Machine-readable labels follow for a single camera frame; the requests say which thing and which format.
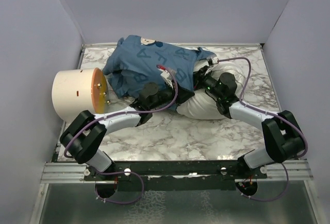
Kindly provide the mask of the white pillow with red logo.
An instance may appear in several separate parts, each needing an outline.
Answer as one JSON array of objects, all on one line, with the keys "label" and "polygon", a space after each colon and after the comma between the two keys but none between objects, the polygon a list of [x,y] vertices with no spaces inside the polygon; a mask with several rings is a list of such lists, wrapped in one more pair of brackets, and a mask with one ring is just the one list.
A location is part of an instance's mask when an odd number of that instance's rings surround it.
[{"label": "white pillow with red logo", "polygon": [[[240,94],[246,77],[240,65],[234,62],[221,62],[211,67],[211,76],[218,79],[221,74],[228,72],[235,76],[237,84],[236,94]],[[208,96],[204,90],[194,91],[195,95],[177,106],[176,112],[192,119],[200,120],[223,120],[226,119],[217,109],[214,97]]]}]

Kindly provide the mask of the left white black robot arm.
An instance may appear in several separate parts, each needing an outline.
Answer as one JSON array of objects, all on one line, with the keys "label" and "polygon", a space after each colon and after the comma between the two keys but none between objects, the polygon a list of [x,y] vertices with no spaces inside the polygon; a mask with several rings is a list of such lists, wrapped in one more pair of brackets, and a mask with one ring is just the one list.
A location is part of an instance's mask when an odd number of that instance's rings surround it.
[{"label": "left white black robot arm", "polygon": [[60,143],[77,163],[93,167],[101,179],[108,180],[114,173],[114,161],[99,149],[104,136],[143,125],[154,112],[182,104],[193,96],[193,91],[176,83],[161,90],[156,83],[149,82],[139,92],[138,98],[121,111],[105,114],[92,114],[88,110],[80,112],[61,135]]}]

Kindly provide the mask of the blue lettered pillowcase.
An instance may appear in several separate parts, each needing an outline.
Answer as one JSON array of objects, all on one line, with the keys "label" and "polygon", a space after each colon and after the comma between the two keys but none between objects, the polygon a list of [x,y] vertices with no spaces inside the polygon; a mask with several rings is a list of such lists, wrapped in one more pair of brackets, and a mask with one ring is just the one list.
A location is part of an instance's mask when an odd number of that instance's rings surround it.
[{"label": "blue lettered pillowcase", "polygon": [[213,58],[210,51],[185,49],[141,36],[129,35],[118,40],[113,53],[107,59],[103,74],[118,98],[137,97],[148,82],[154,82],[161,89],[165,82],[160,76],[158,65],[176,71],[180,87],[193,90],[193,71],[196,62]]}]

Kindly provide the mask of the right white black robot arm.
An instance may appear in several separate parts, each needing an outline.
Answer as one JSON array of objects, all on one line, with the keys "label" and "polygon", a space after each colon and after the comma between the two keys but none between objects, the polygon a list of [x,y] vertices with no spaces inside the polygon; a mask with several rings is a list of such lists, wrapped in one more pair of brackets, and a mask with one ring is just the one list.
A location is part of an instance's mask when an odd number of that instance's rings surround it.
[{"label": "right white black robot arm", "polygon": [[235,91],[235,76],[225,72],[213,78],[203,67],[193,74],[195,90],[204,90],[216,103],[216,110],[229,119],[245,122],[263,133],[265,144],[238,159],[237,173],[249,178],[256,168],[282,163],[305,152],[307,143],[294,115],[289,111],[275,113],[243,103]]}]

